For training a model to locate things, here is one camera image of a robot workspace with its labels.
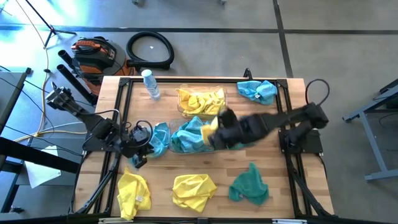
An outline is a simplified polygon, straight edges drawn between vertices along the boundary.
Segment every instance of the coiled hose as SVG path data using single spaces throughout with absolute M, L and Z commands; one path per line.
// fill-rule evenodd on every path
M 137 55 L 135 55 L 132 52 L 132 45 L 136 40 L 140 39 L 141 37 L 154 37 L 154 38 L 160 40 L 167 47 L 167 50 L 169 51 L 169 55 L 170 55 L 169 58 L 167 60 L 164 60 L 163 62 L 148 62 L 144 59 L 137 57 Z M 168 70 L 168 69 L 170 69 L 170 64 L 174 61 L 174 50 L 173 50 L 172 45 L 166 39 L 166 37 L 164 37 L 163 35 L 161 35 L 160 33 L 157 33 L 157 32 L 143 31 L 143 32 L 139 32 L 136 35 L 132 36 L 129 39 L 129 42 L 127 43 L 126 52 L 131 58 L 130 60 L 127 60 L 127 66 L 128 67 L 136 67 L 137 70 L 139 70 L 141 67 L 161 68 L 164 70 Z

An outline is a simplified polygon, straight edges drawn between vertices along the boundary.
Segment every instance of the concrete floor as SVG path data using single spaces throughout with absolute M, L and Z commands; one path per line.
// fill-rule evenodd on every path
M 25 2 L 20 2 L 34 22 L 41 24 Z M 45 11 L 43 16 L 49 23 L 60 26 L 277 28 L 272 0 L 228 0 L 225 7 L 216 0 L 146 0 L 142 7 L 128 0 L 118 0 L 117 4 L 115 0 L 31 2 L 40 12 Z M 398 29 L 397 1 L 279 0 L 279 6 L 285 29 Z M 0 13 L 0 25 L 29 23 L 14 1 L 7 2 L 4 9 L 12 16 Z M 47 32 L 40 33 L 47 37 Z M 53 37 L 49 43 L 49 67 L 56 71 L 55 67 L 62 63 L 57 52 L 69 51 L 79 36 L 102 35 L 124 47 L 133 34 L 79 32 L 77 37 L 68 34 Z M 240 77 L 249 67 L 255 77 L 286 77 L 278 34 L 168 32 L 163 35 L 172 43 L 176 57 L 169 71 L 156 71 L 156 75 Z M 0 55 L 1 65 L 32 67 L 35 72 L 29 80 L 40 85 L 46 61 L 34 30 L 29 27 L 20 31 L 3 30 L 0 36 L 2 52 L 13 52 Z M 397 78 L 398 36 L 287 34 L 286 41 L 294 77 L 304 78 L 307 83 L 324 78 L 331 86 L 330 97 L 323 104 L 330 123 L 321 134 L 335 213 L 345 218 L 397 222 L 398 178 L 365 182 L 364 174 L 379 170 L 376 160 L 361 122 L 346 124 L 341 117 L 370 101 L 380 88 Z M 153 39 L 142 39 L 133 47 L 138 56 L 149 60 L 167 55 L 164 46 Z M 50 81 L 70 86 L 58 72 L 54 72 Z M 25 89 L 40 103 L 38 89 L 29 84 Z M 324 93 L 322 84 L 316 84 L 310 90 L 310 99 L 319 101 Z M 74 94 L 82 100 L 76 91 Z M 18 107 L 32 108 L 34 115 L 13 113 L 8 125 L 29 133 L 36 131 L 40 111 L 25 96 L 21 96 Z M 76 121 L 61 111 L 49 108 L 47 113 L 54 125 Z M 69 128 L 84 130 L 82 126 Z M 20 136 L 10 130 L 3 135 Z M 388 157 L 397 161 L 398 153 L 388 152 Z M 64 209 L 60 206 L 59 214 L 65 213 Z

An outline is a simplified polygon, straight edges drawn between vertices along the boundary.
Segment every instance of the water bottle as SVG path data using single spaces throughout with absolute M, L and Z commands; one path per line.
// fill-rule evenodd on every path
M 159 87 L 157 86 L 156 79 L 153 76 L 152 71 L 149 69 L 145 69 L 141 72 L 141 75 L 142 77 L 144 77 L 144 84 L 150 94 L 150 97 L 153 100 L 160 99 Z

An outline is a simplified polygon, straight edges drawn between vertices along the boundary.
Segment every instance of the yellow cloth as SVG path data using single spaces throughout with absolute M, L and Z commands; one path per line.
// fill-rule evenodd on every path
M 205 124 L 200 127 L 200 133 L 205 142 L 205 145 L 210 145 L 208 140 L 209 135 L 213 134 L 218 128 L 218 118 L 215 117 L 210 124 Z
M 225 96 L 222 89 L 217 92 L 189 93 L 186 90 L 176 89 L 180 95 L 180 106 L 186 114 L 213 114 L 216 115 L 225 105 Z
M 181 175 L 174 180 L 173 202 L 179 207 L 202 212 L 207 199 L 212 198 L 216 189 L 207 174 Z
M 138 210 L 150 210 L 150 192 L 144 178 L 130 173 L 126 167 L 118 182 L 121 218 L 130 221 Z

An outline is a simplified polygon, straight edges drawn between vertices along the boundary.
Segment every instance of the wooden table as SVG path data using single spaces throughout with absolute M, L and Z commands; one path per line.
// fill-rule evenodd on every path
M 301 78 L 287 79 L 289 84 L 292 107 L 296 108 L 305 104 L 305 85 Z M 96 112 L 113 109 L 118 90 L 119 77 L 105 77 Z M 127 120 L 135 124 L 137 120 L 145 119 L 155 125 L 160 122 L 170 122 L 173 119 L 183 119 L 177 111 L 177 92 L 181 83 L 159 83 L 161 100 L 151 100 L 145 86 L 135 83 L 131 96 L 131 104 Z M 209 83 L 209 86 L 224 85 L 227 88 L 228 106 L 237 115 L 251 113 L 277 113 L 277 107 L 264 106 L 254 103 L 239 95 L 236 84 Z M 120 111 L 123 111 L 124 97 Z M 82 207 L 98 185 L 103 152 L 94 152 L 86 159 L 81 167 L 80 176 L 76 187 L 75 210 Z M 326 211 L 333 213 L 328 184 L 321 160 L 313 154 L 303 154 L 303 166 L 308 188 Z M 233 202 L 228 199 L 228 187 L 234 179 L 245 170 L 249 163 L 254 162 L 260 170 L 264 183 L 268 184 L 270 197 L 259 206 L 247 200 Z M 134 170 L 127 158 L 123 157 L 118 170 L 118 179 L 123 174 L 125 167 L 133 170 L 146 179 L 152 194 L 152 209 L 138 211 L 137 216 L 142 217 L 218 217 L 218 218 L 290 218 L 294 217 L 292 199 L 287 177 L 287 168 L 284 156 L 280 153 L 277 131 L 257 142 L 253 147 L 240 151 L 221 151 L 206 154 L 181 155 L 171 151 L 157 159 L 150 159 L 139 170 Z M 202 213 L 176 206 L 172 202 L 171 193 L 174 178 L 184 174 L 208 174 L 217 185 L 217 192 L 206 204 Z M 112 216 L 119 217 L 120 210 L 117 201 L 118 190 L 115 190 Z M 304 210 L 302 193 L 297 191 L 300 208 Z M 104 191 L 102 207 L 106 203 L 108 188 Z

